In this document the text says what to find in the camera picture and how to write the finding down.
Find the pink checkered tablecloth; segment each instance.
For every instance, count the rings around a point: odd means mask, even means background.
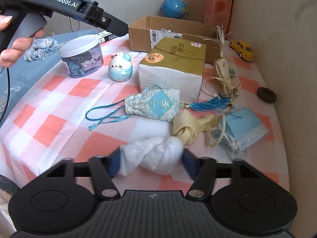
[[[109,155],[118,146],[146,137],[172,135],[172,124],[138,115],[109,124],[101,124],[93,131],[85,113],[100,105],[112,104],[131,94],[139,93],[137,65],[146,53],[131,52],[128,35],[113,39],[102,45],[104,65],[95,73],[78,79],[67,76],[62,63],[48,71],[15,106],[0,129],[0,174],[20,187],[43,173],[65,157],[75,161],[86,161],[95,155]],[[126,82],[116,82],[108,76],[111,55],[118,51],[134,57],[134,72]],[[266,86],[255,63],[240,59],[227,45],[225,57],[236,71],[240,80],[240,96],[236,108],[249,107],[270,130],[262,141],[244,152],[247,162],[289,190],[288,168],[283,137],[274,105],[258,99],[256,91]],[[206,64],[205,79],[214,76],[212,65]],[[218,90],[218,83],[209,82],[210,93]],[[210,98],[203,91],[199,99]],[[90,117],[102,117],[114,108],[91,112]],[[192,112],[197,117],[205,113]],[[220,144],[215,148],[205,145],[205,135],[188,146],[196,156],[209,156],[218,162],[229,163],[230,148]],[[180,165],[171,176],[160,176],[142,167],[126,177],[114,179],[120,192],[126,189],[140,190],[183,190],[186,192],[192,181]],[[216,182],[215,189],[229,183],[227,179]]]

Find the black cable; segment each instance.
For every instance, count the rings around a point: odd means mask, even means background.
[[[8,108],[8,105],[9,105],[9,99],[10,99],[10,74],[9,74],[9,68],[7,68],[7,77],[8,77],[8,95],[7,95],[7,103],[5,104],[5,108],[4,108],[4,111],[1,115],[1,118],[0,118],[0,123],[2,122],[3,120],[3,117],[5,115],[5,112],[7,111],[7,108]]]
[[[78,21],[78,28],[77,28],[76,31],[78,31],[78,30],[79,30],[79,27],[80,27],[80,21],[79,21],[79,20],[77,20],[77,21]],[[69,24],[70,24],[70,29],[71,29],[71,31],[74,32],[74,31],[73,31],[73,27],[72,27],[72,22],[71,22],[71,20],[70,20],[70,17],[69,17]]]
[[[73,31],[73,28],[72,28],[72,22],[70,21],[70,17],[69,17],[69,24],[70,24],[70,29],[72,30],[72,32],[74,32],[74,31]],[[77,28],[76,31],[79,30],[79,27],[80,27],[80,21],[78,20],[78,28]]]

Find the white paper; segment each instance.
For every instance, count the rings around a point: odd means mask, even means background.
[[[105,38],[103,37],[103,38],[101,38],[101,39],[99,39],[99,43],[100,44],[102,44],[102,43],[104,43],[105,42]]]
[[[182,39],[183,35],[181,33],[171,32],[170,30],[162,31],[162,30],[150,29],[150,37],[151,37],[151,47],[153,48],[157,45],[158,42],[160,42],[160,40],[163,37],[172,37],[172,38]]]
[[[186,104],[196,103],[200,93],[202,77],[177,71],[175,69],[138,65],[140,89],[153,85],[180,90],[180,101]]]
[[[62,62],[63,62],[63,64],[64,64],[64,67],[65,67],[65,69],[66,69],[67,73],[68,73],[68,74],[70,74],[70,71],[69,71],[69,68],[68,68],[67,63],[66,63],[66,62],[64,62],[64,61],[62,61]]]

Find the twisted white fabric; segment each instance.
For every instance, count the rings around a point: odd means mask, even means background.
[[[159,175],[170,175],[181,160],[183,144],[177,137],[154,136],[121,146],[120,151],[122,176],[133,172],[138,165]]]

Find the finger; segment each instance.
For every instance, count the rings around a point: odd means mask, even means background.
[[[4,30],[11,22],[12,16],[0,15],[0,30]]]
[[[38,32],[36,32],[35,34],[34,34],[34,37],[35,38],[40,38],[41,36],[43,36],[44,35],[44,28],[41,28]]]
[[[12,48],[25,52],[31,47],[32,43],[33,43],[33,37],[30,37],[30,38],[20,37],[14,41]]]
[[[17,61],[23,55],[23,53],[24,52],[20,50],[7,49],[1,52],[0,60],[14,62]]]
[[[3,61],[0,59],[0,65],[2,67],[5,67],[5,68],[10,68],[12,65],[16,64],[16,61],[14,62],[9,62],[9,61]]]

